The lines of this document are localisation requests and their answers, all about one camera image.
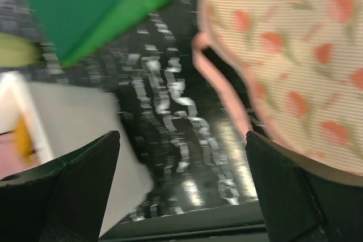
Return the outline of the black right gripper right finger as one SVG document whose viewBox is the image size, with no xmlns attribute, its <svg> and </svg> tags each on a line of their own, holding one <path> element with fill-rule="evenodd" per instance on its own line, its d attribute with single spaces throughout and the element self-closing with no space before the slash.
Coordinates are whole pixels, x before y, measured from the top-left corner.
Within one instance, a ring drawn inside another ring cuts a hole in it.
<svg viewBox="0 0 363 242">
<path fill-rule="evenodd" d="M 362 241 L 362 177 L 249 131 L 246 155 L 270 241 Z"/>
</svg>

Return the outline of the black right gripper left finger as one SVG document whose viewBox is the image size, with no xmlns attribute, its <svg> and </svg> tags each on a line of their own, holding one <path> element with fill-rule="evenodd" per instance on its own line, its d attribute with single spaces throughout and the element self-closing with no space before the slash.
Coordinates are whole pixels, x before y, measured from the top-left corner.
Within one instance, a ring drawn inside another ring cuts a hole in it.
<svg viewBox="0 0 363 242">
<path fill-rule="evenodd" d="M 1 180 L 1 241 L 98 241 L 120 134 Z"/>
</svg>

